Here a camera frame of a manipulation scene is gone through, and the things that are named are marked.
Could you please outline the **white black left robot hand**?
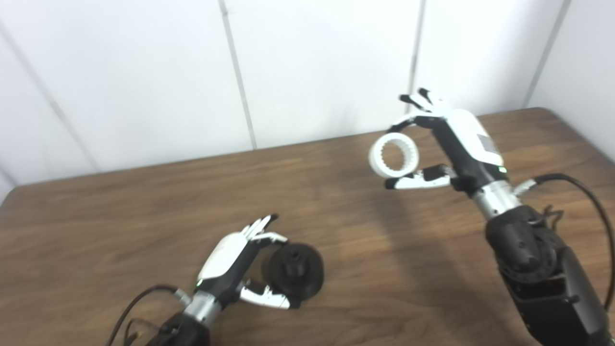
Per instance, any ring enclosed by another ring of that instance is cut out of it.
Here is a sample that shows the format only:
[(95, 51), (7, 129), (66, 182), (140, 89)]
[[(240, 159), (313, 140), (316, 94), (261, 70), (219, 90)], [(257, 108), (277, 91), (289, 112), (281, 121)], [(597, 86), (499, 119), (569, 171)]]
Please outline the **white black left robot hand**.
[(288, 244), (285, 236), (267, 231), (278, 217), (278, 214), (266, 215), (243, 230), (226, 235), (198, 273), (194, 291), (212, 296), (221, 309), (239, 300), (277, 309), (298, 309), (301, 306), (298, 299), (286, 296), (271, 284), (253, 283), (244, 278), (262, 249)]

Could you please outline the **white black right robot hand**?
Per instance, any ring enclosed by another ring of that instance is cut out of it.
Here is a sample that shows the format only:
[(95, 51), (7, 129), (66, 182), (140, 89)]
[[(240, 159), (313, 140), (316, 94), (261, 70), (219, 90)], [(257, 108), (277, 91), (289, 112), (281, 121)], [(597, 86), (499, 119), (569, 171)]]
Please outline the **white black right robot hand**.
[(414, 125), (429, 129), (450, 164), (395, 173), (384, 181), (387, 190), (452, 186), (471, 197), (490, 184), (509, 183), (498, 147), (474, 114), (450, 107), (426, 88), (398, 98), (416, 110), (391, 125), (386, 134), (401, 134), (404, 128)]

